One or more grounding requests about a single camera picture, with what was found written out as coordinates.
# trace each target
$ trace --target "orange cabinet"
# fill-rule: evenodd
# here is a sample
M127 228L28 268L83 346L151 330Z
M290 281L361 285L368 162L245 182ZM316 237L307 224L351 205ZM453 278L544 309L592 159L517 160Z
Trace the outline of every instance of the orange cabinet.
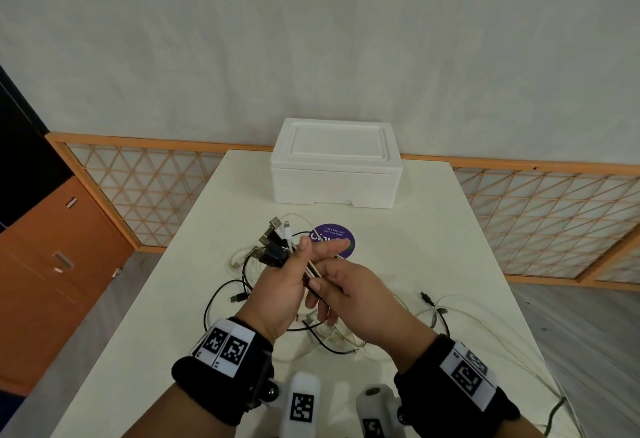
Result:
M0 388L33 388L132 251L75 177L0 233Z

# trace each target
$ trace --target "styrofoam box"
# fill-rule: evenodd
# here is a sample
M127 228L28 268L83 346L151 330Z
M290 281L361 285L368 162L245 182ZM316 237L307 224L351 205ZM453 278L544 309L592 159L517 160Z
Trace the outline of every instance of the styrofoam box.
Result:
M402 161L388 123L287 118L271 172L277 203L391 208Z

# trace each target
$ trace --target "hand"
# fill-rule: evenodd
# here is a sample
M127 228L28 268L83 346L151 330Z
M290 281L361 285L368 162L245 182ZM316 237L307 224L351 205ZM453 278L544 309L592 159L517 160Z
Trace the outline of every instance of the hand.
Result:
M274 344L296 319L305 295L302 275L308 262L331 258L347 249L349 244L348 239L312 243L302 236L296 252L282 268L267 266L264 269L236 317Z
M436 333L400 305L368 268L345 259L324 259L316 267L324 278L311 279L309 287L326 302L318 304L318 319L333 325L340 317L357 337L384 349L401 373L435 339ZM307 308L317 303L309 293Z

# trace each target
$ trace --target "left hand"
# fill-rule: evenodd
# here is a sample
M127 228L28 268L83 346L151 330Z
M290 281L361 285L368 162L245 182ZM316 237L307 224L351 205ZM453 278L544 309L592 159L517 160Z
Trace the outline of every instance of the left hand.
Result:
M296 252L282 268L267 266L236 317L251 325L272 344L287 331L300 308L305 287L302 275L309 261L340 254L349 247L348 239L312 243L302 236Z

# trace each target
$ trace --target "round sticker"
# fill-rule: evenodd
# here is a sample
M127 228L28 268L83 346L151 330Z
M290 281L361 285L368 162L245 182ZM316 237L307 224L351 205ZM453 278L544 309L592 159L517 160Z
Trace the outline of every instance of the round sticker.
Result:
M356 241L353 238L353 234L346 227L340 224L322 224L316 227L316 231L320 234L321 240L328 241L332 239L345 239L351 241L351 244L347 249L340 253L340 256L347 258L351 256L351 253L356 248ZM315 232L309 233L309 237L312 241L317 241L318 236Z

